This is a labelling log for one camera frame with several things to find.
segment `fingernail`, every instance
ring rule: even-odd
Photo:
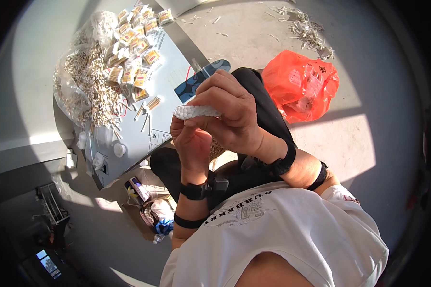
[[[190,120],[190,119],[186,119],[186,120],[184,121],[184,125],[186,125],[187,127],[193,127],[193,126],[196,126],[196,122],[195,122],[195,121],[192,121],[192,120]]]

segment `hand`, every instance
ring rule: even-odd
[[[218,70],[201,83],[188,105],[212,106],[222,116],[191,118],[186,127],[198,126],[232,152],[255,155],[260,148],[264,130],[257,125],[255,99],[228,72]]]
[[[182,183],[204,183],[209,169],[211,135],[196,126],[184,126],[184,121],[175,116],[170,132],[182,163]]]

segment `floor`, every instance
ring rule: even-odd
[[[227,59],[233,70],[264,68],[284,49],[316,58],[316,52],[301,50],[298,40],[288,38],[293,36],[288,21],[265,13],[283,17],[269,6],[297,7],[324,26],[326,42],[335,50],[329,61],[339,73],[339,90],[321,119],[289,128],[299,148],[325,161],[360,200],[393,249],[409,219],[404,207],[421,144],[417,90],[399,44],[377,11],[356,0],[213,1],[179,16],[188,22],[194,15],[203,17],[195,24],[177,21],[210,61]],[[75,225],[70,248],[102,285],[157,286],[170,241],[146,241],[118,204],[127,199],[124,179],[138,171],[98,191],[85,173],[80,151],[74,150],[78,168],[54,176]],[[232,157],[224,154],[217,165]]]

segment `wrist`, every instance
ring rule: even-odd
[[[284,159],[287,155],[288,147],[285,140],[270,134],[266,130],[259,128],[263,135],[263,140],[253,157],[260,159],[265,164],[272,164],[277,159]]]
[[[194,171],[194,170],[186,169],[182,166],[181,182],[184,185],[194,184],[199,186],[208,180],[208,173],[209,173],[208,169],[206,169],[205,171]]]

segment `metal rack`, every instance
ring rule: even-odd
[[[58,225],[61,221],[69,218],[70,216],[64,216],[54,199],[52,190],[57,191],[54,183],[50,183],[46,186],[40,187],[42,193],[42,205],[44,214],[50,219],[52,225]]]

